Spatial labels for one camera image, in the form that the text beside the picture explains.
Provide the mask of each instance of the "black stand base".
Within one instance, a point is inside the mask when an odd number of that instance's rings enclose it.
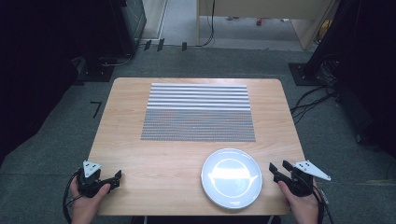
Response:
[[[318,76],[309,76],[304,72],[306,63],[289,63],[289,69],[294,78],[296,86],[326,86],[325,80]]]
[[[108,64],[117,63],[117,60],[111,60]],[[81,69],[77,82],[108,82],[113,75],[114,66],[101,66],[100,69],[91,70],[87,64]]]

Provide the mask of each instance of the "round plate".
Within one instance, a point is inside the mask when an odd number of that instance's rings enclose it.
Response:
[[[201,172],[206,195],[227,209],[241,209],[256,200],[262,189],[262,172],[244,151],[224,148],[210,155]]]

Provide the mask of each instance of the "wooden tabletop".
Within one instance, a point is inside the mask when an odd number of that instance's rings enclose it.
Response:
[[[143,141],[152,83],[246,85],[255,142]],[[228,211],[205,195],[201,171],[218,149],[238,148],[262,171],[262,190],[245,209]],[[285,215],[290,212],[273,175],[272,162],[284,174],[282,161],[303,161],[304,153],[277,79],[140,78],[114,81],[89,161],[102,164],[101,178],[122,170],[120,187],[103,201],[99,214],[110,216]]]

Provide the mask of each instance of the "wooden desk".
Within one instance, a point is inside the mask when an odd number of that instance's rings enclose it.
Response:
[[[256,142],[142,141],[151,83],[247,85]],[[218,149],[246,151],[261,167],[262,191],[234,215],[284,215],[290,212],[268,171],[272,162],[303,161],[285,94],[277,79],[137,78],[115,80],[94,139],[89,161],[103,165],[102,178],[122,170],[120,187],[103,201],[100,215],[227,215],[205,195],[201,170]]]
[[[214,0],[197,0],[197,45],[200,16],[211,16]],[[307,49],[336,0],[216,0],[214,16],[292,19],[303,49]]]

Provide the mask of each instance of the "hand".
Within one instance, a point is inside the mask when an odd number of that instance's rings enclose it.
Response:
[[[73,224],[91,223],[99,210],[100,203],[107,195],[109,189],[110,189],[110,185],[105,184],[99,189],[99,191],[93,198],[81,197],[75,200],[72,205],[73,208],[72,223]],[[70,191],[72,192],[73,198],[79,197],[78,183],[76,176],[72,180],[72,183],[70,185]]]
[[[318,201],[313,194],[306,197],[298,197],[290,192],[285,182],[278,181],[277,184],[286,196],[287,204],[290,206],[297,224],[318,223]]]

